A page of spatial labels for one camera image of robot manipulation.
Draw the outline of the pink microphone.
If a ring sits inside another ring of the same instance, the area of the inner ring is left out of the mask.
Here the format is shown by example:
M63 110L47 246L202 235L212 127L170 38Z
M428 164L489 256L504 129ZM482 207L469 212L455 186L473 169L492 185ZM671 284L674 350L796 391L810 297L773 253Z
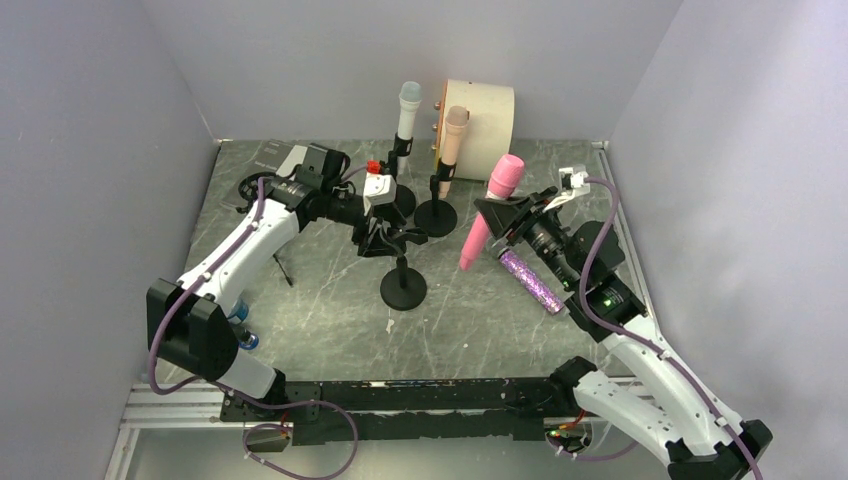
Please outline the pink microphone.
M513 154L504 154L495 164L489 177L483 210L475 216L471 229L461 249L459 268L469 270L481 255L485 244L491 237L488 220L495 220L495 231L498 231L498 217L494 213L495 206L507 200L519 185L525 170L524 161Z

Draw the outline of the black round-base mic stand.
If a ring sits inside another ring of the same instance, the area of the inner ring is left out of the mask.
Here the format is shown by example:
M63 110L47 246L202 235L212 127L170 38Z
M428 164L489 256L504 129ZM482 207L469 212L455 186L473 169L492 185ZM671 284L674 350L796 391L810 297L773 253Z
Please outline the black round-base mic stand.
M414 212L414 223L430 237L444 237L457 225L457 213L446 201L453 177L453 166L438 162L430 177L431 198L422 202Z
M423 230L415 227L403 230L396 239L402 241L404 245L407 241L415 245L423 245L429 237ZM406 254L394 258L395 267L383 277L380 295L389 308L401 312L409 311L418 307L425 299L427 283L418 270L409 267Z
M406 169L412 142L412 139L403 139L395 134L392 149L387 153L386 160L380 163L382 171L385 174L390 174L395 180L395 203L404 217L411 216L417 207L417 200L413 191L402 185L398 179L400 173Z

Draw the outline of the white microphone silver grille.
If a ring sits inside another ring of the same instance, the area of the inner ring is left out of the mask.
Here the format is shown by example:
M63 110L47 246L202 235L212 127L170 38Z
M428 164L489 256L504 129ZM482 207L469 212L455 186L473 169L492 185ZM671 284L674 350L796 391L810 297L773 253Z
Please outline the white microphone silver grille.
M411 153L415 118L422 100L421 85L415 81L406 81L398 98L400 110L393 151L397 158L397 172L402 174Z

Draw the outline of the black tripod shock-mount stand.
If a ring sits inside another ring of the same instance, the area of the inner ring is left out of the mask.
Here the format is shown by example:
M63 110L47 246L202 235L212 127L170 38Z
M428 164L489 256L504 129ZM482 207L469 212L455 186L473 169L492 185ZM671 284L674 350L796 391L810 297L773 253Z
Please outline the black tripod shock-mount stand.
M267 180L269 176L262 173L254 173L243 178L237 188L239 196L246 202L243 207L238 207L237 211L239 213L247 213L253 206L253 203L258 198L258 184L261 180ZM281 274L285 280L285 282L290 286L294 286L294 279L286 270L285 265L283 263L283 259L280 255L280 251L274 252L272 254L272 258L274 262L279 267Z

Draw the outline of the peach microphone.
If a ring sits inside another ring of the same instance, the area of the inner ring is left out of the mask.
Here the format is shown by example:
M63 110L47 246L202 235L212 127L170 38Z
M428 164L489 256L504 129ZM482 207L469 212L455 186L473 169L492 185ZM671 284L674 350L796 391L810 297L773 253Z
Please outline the peach microphone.
M444 140L440 148L437 168L438 198L445 199L450 190L458 159L459 148L469 121L469 112L464 106L452 106L445 116Z

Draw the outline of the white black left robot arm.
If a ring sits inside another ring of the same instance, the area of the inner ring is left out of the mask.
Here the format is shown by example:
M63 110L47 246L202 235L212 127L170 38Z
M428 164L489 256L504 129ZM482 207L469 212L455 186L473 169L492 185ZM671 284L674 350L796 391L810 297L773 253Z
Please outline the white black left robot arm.
M395 224L396 181L390 164L371 160L361 194L349 189L350 157L315 144L293 149L299 162L280 176L258 173L244 180L247 211L241 223L198 265L175 281L156 280L146 294L148 384L159 395L159 360L243 396L263 408L287 404L286 376L258 360L249 349L255 335L241 330L242 294L262 266L307 225L327 219L354 229L363 256L369 253L373 217Z

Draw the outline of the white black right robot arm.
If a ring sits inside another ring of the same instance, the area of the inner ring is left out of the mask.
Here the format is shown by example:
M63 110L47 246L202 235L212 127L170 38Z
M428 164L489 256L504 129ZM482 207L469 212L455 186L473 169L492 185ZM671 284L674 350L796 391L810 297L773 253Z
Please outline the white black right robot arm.
M650 451L672 479L761 478L757 461L773 439L699 380L664 339L656 320L617 275L625 254L613 215L569 232L556 190L481 198L475 207L492 237L526 243L571 292L566 307L580 329L621 361L651 395L646 401L575 356L548 378L557 402L595 414Z

